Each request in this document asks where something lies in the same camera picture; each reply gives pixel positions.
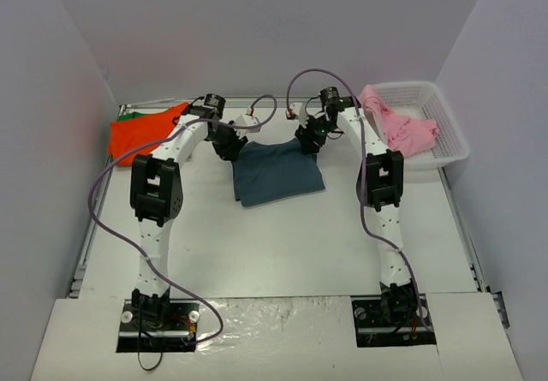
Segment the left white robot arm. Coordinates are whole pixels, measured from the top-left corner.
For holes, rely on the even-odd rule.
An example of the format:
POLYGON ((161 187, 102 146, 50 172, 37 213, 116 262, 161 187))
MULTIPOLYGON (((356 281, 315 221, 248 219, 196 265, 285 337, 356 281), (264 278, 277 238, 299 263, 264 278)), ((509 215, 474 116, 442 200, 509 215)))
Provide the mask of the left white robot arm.
POLYGON ((219 122, 226 99, 208 93, 203 103, 189 104, 158 146, 135 155, 131 167, 130 206, 140 228, 140 267, 132 308, 153 328, 166 326, 172 318, 168 276, 170 233, 183 204, 181 162, 196 146, 210 141, 224 158, 235 158, 245 145, 233 128, 219 122))

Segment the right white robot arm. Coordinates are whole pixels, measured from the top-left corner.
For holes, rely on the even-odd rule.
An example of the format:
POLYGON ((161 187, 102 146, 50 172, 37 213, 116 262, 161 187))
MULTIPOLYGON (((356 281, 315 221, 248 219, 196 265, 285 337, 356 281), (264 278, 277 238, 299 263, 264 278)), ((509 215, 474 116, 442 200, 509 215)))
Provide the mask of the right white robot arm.
POLYGON ((286 117, 299 121, 295 137, 304 153, 316 154, 330 134, 343 134, 359 157, 356 194, 364 230, 378 243, 381 288, 379 311, 392 324, 417 308, 416 282, 402 253, 400 204, 404 158, 380 139, 360 104, 326 87, 316 97, 320 112, 307 112, 306 103, 288 104, 286 117))

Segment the blue t shirt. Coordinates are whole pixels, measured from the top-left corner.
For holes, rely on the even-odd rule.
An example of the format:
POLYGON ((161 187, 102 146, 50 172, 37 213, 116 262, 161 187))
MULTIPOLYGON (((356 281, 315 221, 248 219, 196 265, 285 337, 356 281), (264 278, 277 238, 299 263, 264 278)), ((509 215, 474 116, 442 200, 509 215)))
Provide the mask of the blue t shirt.
POLYGON ((247 143, 232 163, 235 200, 245 208, 325 190, 314 154, 292 139, 281 144, 247 143))

